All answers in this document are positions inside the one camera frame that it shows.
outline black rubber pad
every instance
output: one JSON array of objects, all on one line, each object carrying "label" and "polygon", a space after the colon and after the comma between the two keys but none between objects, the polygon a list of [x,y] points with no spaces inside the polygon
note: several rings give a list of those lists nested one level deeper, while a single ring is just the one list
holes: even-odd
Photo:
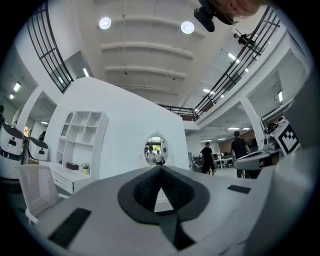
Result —
[{"label": "black rubber pad", "polygon": [[73,213],[49,236],[55,244],[67,248],[85,224],[91,211],[77,208]]},{"label": "black rubber pad", "polygon": [[245,187],[245,186],[231,185],[230,187],[228,187],[228,190],[233,190],[233,191],[237,191],[240,193],[249,194],[251,188]]}]

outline black railing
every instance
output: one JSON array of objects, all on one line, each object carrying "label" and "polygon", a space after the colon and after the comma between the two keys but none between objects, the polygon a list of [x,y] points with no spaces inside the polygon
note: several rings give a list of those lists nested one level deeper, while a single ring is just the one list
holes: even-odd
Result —
[{"label": "black railing", "polygon": [[28,19],[27,29],[39,60],[55,85],[64,93],[74,80],[61,57],[51,28],[48,1]]},{"label": "black railing", "polygon": [[196,121],[198,119],[198,116],[193,108],[166,106],[160,104],[159,106],[177,114],[178,116],[182,117],[182,120],[184,121]]},{"label": "black railing", "polygon": [[248,72],[247,69],[259,56],[261,56],[264,47],[268,44],[269,39],[276,31],[276,28],[280,27],[279,23],[280,20],[274,10],[267,7],[259,24],[252,32],[248,42],[242,48],[238,56],[207,95],[195,107],[195,109],[198,109],[198,118],[211,109],[221,97],[224,97],[226,93],[241,80],[244,72]]}]

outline white desk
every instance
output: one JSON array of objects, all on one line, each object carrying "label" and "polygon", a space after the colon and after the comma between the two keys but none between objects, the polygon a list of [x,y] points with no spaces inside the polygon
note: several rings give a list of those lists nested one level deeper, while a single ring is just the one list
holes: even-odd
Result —
[{"label": "white desk", "polygon": [[39,164],[50,167],[54,183],[70,194],[74,194],[95,181],[86,174],[62,167],[62,165],[58,163],[39,161]]},{"label": "white desk", "polygon": [[218,160],[214,160],[216,163],[217,162],[220,162],[220,168],[221,168],[221,170],[222,170],[222,162],[224,162],[224,161],[229,161],[229,160],[232,160],[232,158],[227,158],[227,159],[218,159]]}]

